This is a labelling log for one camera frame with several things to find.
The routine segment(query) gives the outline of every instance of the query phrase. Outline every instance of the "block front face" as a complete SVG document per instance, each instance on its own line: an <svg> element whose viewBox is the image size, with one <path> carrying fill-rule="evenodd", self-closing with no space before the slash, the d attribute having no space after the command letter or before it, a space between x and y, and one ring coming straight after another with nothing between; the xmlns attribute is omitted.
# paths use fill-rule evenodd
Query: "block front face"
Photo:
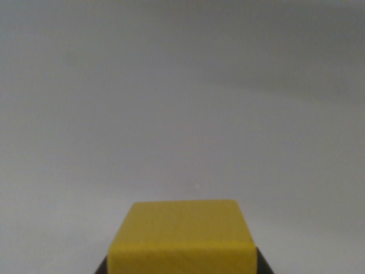
<svg viewBox="0 0 365 274"><path fill-rule="evenodd" d="M256 247L232 200L135 203L108 253L109 274L256 274Z"/></svg>

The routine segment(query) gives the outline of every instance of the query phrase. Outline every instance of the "yellow block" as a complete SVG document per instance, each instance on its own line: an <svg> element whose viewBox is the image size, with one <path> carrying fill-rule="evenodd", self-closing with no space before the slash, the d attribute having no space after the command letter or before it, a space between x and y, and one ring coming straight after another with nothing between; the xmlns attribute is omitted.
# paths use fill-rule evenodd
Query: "yellow block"
<svg viewBox="0 0 365 274"><path fill-rule="evenodd" d="M109 274L256 274L256 246L233 200L135 203L111 244Z"/></svg>

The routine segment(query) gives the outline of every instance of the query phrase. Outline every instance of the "white wall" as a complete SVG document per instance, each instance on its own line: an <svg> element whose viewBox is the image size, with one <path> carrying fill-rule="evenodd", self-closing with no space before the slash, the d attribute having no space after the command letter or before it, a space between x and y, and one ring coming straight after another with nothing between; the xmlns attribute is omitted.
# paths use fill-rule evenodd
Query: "white wall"
<svg viewBox="0 0 365 274"><path fill-rule="evenodd" d="M365 11L0 3L0 273L92 273L136 200L237 199L277 273L361 273Z"/></svg>

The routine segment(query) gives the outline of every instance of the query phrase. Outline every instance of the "white backdrop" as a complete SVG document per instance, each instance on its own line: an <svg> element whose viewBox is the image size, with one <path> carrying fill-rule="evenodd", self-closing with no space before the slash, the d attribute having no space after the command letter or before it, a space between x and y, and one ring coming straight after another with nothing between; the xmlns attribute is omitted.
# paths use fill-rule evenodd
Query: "white backdrop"
<svg viewBox="0 0 365 274"><path fill-rule="evenodd" d="M93 273L131 204L236 199L276 273L364 273L362 6L0 3L0 273Z"/></svg>

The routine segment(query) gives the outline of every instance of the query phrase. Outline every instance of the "dark base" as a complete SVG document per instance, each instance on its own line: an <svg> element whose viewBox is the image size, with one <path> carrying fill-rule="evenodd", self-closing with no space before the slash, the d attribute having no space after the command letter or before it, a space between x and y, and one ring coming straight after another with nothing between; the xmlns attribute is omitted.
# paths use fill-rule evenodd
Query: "dark base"
<svg viewBox="0 0 365 274"><path fill-rule="evenodd" d="M269 264L263 257L261 251L256 248L257 250L257 274L274 274L274 272L271 270ZM100 264L98 270L95 272L95 274L108 274L107 270L107 258L103 260L103 262Z"/></svg>

